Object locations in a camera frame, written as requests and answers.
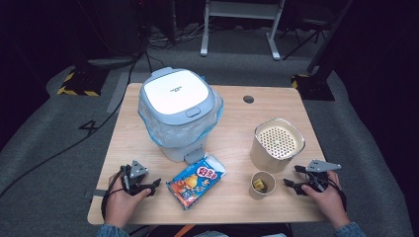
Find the brown paper cup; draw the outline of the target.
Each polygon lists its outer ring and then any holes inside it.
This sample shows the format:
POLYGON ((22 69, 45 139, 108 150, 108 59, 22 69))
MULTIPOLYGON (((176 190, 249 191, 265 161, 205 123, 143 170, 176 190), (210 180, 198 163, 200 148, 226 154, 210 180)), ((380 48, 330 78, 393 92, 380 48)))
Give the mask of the brown paper cup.
POLYGON ((249 188, 249 195, 253 199, 262 199, 262 198, 270 195, 275 190, 275 188, 276 188, 276 179, 275 179, 275 177, 272 174, 268 173, 268 172, 259 171, 259 172, 255 173, 252 176, 252 178, 251 178, 250 188, 249 188), (268 189, 267 189, 267 192, 265 194, 258 193, 257 191, 255 191, 253 189, 252 182, 254 180, 256 180, 256 179, 263 180, 265 182, 265 184, 267 185, 267 188, 268 189))

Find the blue snack packet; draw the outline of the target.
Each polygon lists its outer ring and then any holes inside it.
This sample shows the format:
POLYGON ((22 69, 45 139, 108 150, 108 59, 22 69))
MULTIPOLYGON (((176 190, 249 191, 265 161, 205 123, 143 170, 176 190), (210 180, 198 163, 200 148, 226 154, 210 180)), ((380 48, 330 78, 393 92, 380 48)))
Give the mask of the blue snack packet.
POLYGON ((198 162, 189 165, 170 182, 168 191, 184 210, 193 206, 224 175, 225 167, 214 156, 206 155, 198 162))

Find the clear blue-edged bin liner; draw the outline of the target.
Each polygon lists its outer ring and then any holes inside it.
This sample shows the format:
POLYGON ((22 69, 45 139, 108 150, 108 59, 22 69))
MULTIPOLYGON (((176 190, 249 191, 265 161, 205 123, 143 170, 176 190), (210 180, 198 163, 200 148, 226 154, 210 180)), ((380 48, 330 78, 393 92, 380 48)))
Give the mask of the clear blue-edged bin liner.
POLYGON ((212 91, 215 105, 202 118, 180 125, 169 125, 154 118, 139 99, 137 113, 142 118, 150 138, 159 146, 166 148, 184 147, 207 136, 217 125, 223 113, 223 98, 212 91))

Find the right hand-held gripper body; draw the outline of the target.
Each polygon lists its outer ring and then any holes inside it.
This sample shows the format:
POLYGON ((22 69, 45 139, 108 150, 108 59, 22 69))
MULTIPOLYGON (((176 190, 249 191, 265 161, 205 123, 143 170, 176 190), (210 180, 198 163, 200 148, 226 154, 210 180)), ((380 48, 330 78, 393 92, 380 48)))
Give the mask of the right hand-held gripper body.
POLYGON ((329 186, 328 171, 341 169, 340 164, 313 159, 304 169, 309 185, 318 192, 324 192, 329 186))

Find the white pedal trash bin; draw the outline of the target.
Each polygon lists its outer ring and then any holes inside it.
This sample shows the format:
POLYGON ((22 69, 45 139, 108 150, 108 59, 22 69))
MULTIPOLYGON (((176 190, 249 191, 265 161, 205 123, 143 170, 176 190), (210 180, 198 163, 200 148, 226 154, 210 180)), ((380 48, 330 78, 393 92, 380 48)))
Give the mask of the white pedal trash bin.
MULTIPOLYGON (((166 67, 151 73, 140 88, 138 101, 142 99, 158 121, 180 125, 202 118, 210 112, 215 105, 212 91, 214 89, 195 72, 166 67)), ((205 157, 209 134, 184 147, 158 146, 168 159, 193 164, 205 157)))

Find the beige canister with perforated strainer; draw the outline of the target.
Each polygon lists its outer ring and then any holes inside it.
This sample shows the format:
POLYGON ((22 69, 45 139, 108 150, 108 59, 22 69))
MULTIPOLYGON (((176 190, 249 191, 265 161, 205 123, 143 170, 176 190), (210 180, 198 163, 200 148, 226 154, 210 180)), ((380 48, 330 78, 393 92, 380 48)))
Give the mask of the beige canister with perforated strainer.
POLYGON ((304 147, 305 139, 291 123, 273 118, 255 128, 250 158, 257 169, 279 173, 304 147))

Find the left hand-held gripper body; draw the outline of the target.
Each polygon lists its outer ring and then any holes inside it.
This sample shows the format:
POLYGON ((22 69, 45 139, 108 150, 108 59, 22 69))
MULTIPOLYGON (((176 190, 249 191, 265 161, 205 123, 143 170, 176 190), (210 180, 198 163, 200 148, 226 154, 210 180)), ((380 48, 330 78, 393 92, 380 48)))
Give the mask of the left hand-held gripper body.
POLYGON ((122 183, 124 190, 131 196, 135 196, 145 189, 151 189, 150 185, 143 185, 148 170, 139 162, 133 160, 130 165, 122 166, 122 183))

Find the person's right hand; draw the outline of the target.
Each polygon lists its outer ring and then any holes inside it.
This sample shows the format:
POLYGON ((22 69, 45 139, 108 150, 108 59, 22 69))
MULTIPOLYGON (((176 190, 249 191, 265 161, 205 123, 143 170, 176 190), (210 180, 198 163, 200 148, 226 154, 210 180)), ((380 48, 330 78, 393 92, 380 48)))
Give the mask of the person's right hand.
POLYGON ((349 224, 351 220, 340 196, 341 186, 338 175, 333 171, 328 171, 327 174, 334 186, 329 186, 324 192, 319 193, 307 185, 303 185, 301 188, 314 200, 333 228, 338 230, 349 224))

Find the white metal desk frame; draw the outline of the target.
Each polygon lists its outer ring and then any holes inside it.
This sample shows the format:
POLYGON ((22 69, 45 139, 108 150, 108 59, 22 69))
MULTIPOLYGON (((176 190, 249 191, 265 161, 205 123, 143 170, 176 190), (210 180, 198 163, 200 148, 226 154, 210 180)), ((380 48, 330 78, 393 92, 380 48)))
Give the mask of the white metal desk frame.
POLYGON ((270 20, 273 22, 271 30, 266 33, 266 39, 274 60, 280 60, 281 55, 275 43, 275 35, 286 0, 279 0, 275 4, 222 2, 206 0, 204 10, 204 34, 202 38, 201 56, 209 53, 210 17, 245 18, 256 20, 270 20))

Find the black tripod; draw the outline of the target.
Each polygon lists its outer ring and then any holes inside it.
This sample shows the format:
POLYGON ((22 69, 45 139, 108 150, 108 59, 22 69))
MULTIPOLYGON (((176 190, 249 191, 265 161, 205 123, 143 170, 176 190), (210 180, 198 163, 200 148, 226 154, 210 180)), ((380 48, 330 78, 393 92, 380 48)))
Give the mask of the black tripod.
POLYGON ((318 40, 319 37, 325 38, 325 32, 331 30, 332 24, 330 22, 324 20, 313 20, 313 19, 297 19, 290 28, 287 28, 286 31, 283 33, 283 36, 293 30, 297 39, 297 46, 293 48, 290 52, 288 52, 284 57, 283 60, 288 59, 291 55, 297 52, 302 46, 304 46, 307 42, 311 39, 318 40), (303 32, 310 32, 310 35, 305 38, 304 40, 300 40, 298 36, 298 30, 303 32))

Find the person's left hand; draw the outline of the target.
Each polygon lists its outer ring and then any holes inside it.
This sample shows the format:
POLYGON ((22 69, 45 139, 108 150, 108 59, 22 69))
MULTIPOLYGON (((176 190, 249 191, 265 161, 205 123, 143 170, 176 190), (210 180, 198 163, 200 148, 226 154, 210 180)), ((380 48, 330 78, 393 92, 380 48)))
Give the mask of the person's left hand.
POLYGON ((106 224, 124 228, 137 206, 150 195, 151 189, 145 189, 131 196, 124 191, 121 178, 117 174, 109 178, 109 184, 111 194, 108 197, 104 221, 106 224))

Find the black stand base hazard tape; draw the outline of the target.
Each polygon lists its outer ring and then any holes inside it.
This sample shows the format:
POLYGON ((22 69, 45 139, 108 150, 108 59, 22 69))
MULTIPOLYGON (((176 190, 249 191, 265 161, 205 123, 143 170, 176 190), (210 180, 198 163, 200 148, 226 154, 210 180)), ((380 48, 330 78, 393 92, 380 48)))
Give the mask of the black stand base hazard tape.
POLYGON ((335 98, 326 81, 315 75, 295 74, 291 78, 292 86, 297 89, 303 100, 334 101, 335 98))
POLYGON ((101 95, 108 75, 108 69, 79 71, 76 68, 72 68, 58 89, 57 94, 98 97, 101 95))

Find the black slanted stand pole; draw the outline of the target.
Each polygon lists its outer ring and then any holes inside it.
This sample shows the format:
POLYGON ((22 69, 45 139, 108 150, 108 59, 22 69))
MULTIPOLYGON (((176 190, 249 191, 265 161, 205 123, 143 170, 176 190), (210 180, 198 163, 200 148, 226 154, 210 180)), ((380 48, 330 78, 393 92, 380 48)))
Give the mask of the black slanted stand pole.
POLYGON ((333 24, 333 26, 331 28, 331 31, 326 36, 326 39, 324 40, 323 44, 321 45, 321 47, 319 48, 319 50, 317 50, 317 52, 315 53, 314 57, 310 61, 309 65, 307 66, 307 68, 306 68, 306 72, 307 73, 312 73, 313 70, 315 69, 315 67, 320 65, 321 57, 325 53, 325 50, 327 49, 327 46, 332 41, 333 35, 336 33, 339 25, 343 21, 345 15, 347 14, 350 6, 353 3, 353 1, 354 0, 346 0, 346 3, 344 5, 344 8, 342 9, 342 11, 340 12, 339 16, 337 17, 336 22, 333 24))

